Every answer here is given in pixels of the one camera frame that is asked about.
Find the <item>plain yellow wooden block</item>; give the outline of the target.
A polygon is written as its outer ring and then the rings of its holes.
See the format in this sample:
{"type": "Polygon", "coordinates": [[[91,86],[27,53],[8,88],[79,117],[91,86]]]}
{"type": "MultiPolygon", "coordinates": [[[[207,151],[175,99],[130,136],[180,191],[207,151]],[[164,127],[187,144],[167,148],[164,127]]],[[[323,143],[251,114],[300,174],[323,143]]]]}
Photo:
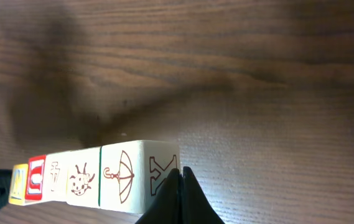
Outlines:
{"type": "Polygon", "coordinates": [[[26,205],[26,182],[28,164],[17,164],[13,167],[8,202],[13,205],[26,205]]]}

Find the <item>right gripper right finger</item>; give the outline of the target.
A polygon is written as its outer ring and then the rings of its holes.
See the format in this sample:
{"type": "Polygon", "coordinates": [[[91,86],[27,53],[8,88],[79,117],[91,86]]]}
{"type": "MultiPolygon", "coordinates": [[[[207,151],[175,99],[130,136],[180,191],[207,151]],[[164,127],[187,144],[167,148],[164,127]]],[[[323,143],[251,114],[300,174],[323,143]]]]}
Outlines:
{"type": "Polygon", "coordinates": [[[190,167],[184,167],[182,171],[182,223],[225,223],[208,202],[190,167]]]}

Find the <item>white block blue edge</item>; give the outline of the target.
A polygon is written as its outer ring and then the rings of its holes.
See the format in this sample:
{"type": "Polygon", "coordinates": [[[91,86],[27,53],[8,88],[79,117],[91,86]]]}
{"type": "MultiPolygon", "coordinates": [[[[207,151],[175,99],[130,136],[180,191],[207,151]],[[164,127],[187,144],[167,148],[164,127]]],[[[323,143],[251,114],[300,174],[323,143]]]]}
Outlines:
{"type": "Polygon", "coordinates": [[[42,200],[44,202],[66,201],[68,154],[69,151],[65,151],[46,156],[42,193],[42,200]]]}

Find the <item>acorn picture wooden block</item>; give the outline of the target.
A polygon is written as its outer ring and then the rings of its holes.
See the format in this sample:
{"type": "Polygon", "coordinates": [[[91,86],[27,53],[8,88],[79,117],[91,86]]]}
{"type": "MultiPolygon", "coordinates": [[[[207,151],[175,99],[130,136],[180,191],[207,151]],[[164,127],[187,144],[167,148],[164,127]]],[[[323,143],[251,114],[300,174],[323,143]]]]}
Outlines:
{"type": "Polygon", "coordinates": [[[169,172],[180,167],[180,149],[171,142],[128,141],[103,146],[100,159],[100,208],[143,214],[169,172]]]}

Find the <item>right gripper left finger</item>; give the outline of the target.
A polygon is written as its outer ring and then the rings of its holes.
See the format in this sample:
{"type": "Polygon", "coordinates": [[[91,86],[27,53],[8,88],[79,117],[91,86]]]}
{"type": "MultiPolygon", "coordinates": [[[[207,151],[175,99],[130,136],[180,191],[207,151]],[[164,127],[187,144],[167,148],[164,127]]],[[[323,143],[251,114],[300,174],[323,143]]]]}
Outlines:
{"type": "Polygon", "coordinates": [[[136,224],[178,224],[180,223],[179,199],[180,171],[172,169],[165,179],[155,200],[136,224]]]}

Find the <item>red letter wooden block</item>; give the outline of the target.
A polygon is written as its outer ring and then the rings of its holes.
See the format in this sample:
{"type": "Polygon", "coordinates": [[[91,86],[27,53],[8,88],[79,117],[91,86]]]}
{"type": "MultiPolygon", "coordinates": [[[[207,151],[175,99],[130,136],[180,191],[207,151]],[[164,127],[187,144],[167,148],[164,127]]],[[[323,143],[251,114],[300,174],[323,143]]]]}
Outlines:
{"type": "Polygon", "coordinates": [[[43,154],[31,157],[28,160],[25,205],[32,205],[42,201],[46,157],[43,154]]]}

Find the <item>white block red bug drawing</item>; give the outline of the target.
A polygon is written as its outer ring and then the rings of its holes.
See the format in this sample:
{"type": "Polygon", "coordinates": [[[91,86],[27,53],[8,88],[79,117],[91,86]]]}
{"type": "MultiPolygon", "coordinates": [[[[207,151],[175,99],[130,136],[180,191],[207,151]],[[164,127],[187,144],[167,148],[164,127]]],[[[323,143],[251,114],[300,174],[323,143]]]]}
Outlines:
{"type": "Polygon", "coordinates": [[[100,147],[70,151],[68,154],[67,203],[99,208],[100,147]]]}

